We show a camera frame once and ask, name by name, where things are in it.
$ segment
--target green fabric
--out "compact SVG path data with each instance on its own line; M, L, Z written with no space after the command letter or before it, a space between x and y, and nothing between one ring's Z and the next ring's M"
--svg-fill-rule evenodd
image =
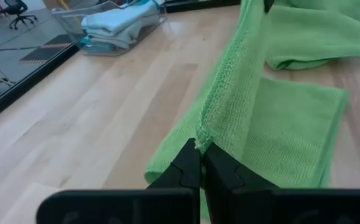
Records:
M360 56L360 0L278 0L267 63L299 70Z
M242 1L236 33L192 107L149 161L148 183L196 138L201 152L214 141L280 187L326 185L347 91L261 77L270 23L263 1ZM201 216L208 218L203 191Z

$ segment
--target wooden tabletop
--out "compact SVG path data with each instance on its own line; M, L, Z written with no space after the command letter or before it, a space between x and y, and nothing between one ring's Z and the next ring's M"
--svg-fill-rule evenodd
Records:
M171 14L120 57L76 54L0 114L0 223L62 189L139 189L236 28L239 7ZM360 58L265 75L349 90L331 186L360 188Z

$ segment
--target office chair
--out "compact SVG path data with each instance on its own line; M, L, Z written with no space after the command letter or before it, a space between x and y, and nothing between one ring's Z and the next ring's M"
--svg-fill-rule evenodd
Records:
M31 24L33 24L34 22L30 19L30 17L37 21L37 17L34 15L21 16L22 13L28 10L28 6L22 0L4 0L4 2L8 5L8 7L1 10L0 13L17 15L17 17L10 23L10 29L12 29L12 25L14 24L14 29L17 30L17 23L19 21L25 24L25 20L28 20Z

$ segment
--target gray floor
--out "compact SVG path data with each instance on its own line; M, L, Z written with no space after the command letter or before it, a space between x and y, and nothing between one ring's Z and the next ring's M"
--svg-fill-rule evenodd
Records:
M54 37L65 34L62 26L52 17L50 10L41 9L28 12L39 19L34 25L18 23L18 30L10 29L9 23L14 17L0 18L0 49L36 47L47 43ZM28 76L41 64L19 64L19 60L34 49L0 51L0 78L19 82ZM0 93L8 89L6 84L0 84Z

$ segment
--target green microfiber towel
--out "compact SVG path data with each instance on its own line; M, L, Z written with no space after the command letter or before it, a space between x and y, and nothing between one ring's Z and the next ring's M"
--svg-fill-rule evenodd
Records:
M238 28L194 104L149 161L152 183L189 138L212 143L279 187L324 187L348 94L336 88L261 77L270 17L243 0ZM205 195L201 216L208 218Z
M278 0L267 63L299 70L360 56L360 0Z

